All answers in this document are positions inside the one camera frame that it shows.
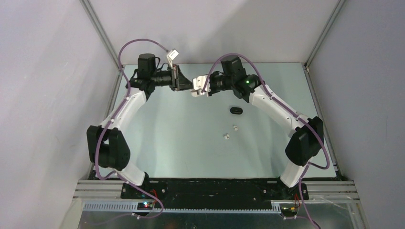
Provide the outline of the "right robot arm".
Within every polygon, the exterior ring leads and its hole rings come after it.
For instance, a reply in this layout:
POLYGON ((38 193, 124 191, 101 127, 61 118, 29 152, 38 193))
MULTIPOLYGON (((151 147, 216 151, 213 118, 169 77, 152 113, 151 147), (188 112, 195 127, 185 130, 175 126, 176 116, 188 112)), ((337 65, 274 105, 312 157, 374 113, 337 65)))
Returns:
POLYGON ((310 118, 283 101, 265 83, 258 68, 241 54, 229 53, 217 59, 201 87, 207 96, 227 90, 265 112, 288 135, 285 148, 288 163, 277 191, 281 198, 291 199, 308 167, 314 165, 312 159, 321 150, 327 153, 323 121, 317 116, 310 118))

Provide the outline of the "black earbud charging case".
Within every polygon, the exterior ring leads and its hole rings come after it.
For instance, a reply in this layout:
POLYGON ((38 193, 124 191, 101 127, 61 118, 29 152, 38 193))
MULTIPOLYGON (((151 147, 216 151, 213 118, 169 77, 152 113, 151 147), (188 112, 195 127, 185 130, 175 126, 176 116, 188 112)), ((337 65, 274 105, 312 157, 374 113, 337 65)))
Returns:
POLYGON ((231 107, 229 111, 233 115, 241 115, 243 113, 243 109, 241 107, 231 107))

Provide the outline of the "white earbud charging case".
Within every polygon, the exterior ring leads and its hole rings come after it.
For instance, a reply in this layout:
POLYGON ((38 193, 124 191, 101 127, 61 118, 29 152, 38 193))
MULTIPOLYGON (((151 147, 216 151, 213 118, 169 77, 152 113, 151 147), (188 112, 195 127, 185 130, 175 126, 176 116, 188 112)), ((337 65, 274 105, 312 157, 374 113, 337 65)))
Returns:
POLYGON ((191 90, 191 96, 192 97, 201 97, 201 96, 208 97, 208 93, 204 92, 203 90, 191 90))

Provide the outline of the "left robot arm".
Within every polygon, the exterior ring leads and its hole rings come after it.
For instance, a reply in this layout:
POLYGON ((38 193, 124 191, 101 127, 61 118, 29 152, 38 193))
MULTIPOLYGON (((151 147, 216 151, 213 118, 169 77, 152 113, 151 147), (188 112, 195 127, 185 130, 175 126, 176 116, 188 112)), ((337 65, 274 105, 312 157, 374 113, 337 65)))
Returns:
POLYGON ((178 56, 176 50, 167 54, 167 70, 157 67, 156 57, 151 53, 141 54, 127 92, 120 105, 98 126, 89 126, 86 135, 90 161, 102 168, 110 168, 134 184, 132 192, 138 198, 147 198, 151 186, 145 182, 146 173, 136 165, 136 158, 130 152, 125 133, 136 112, 147 102, 156 87, 168 86, 173 91, 191 90, 192 81, 181 72, 179 65, 173 64, 178 56))

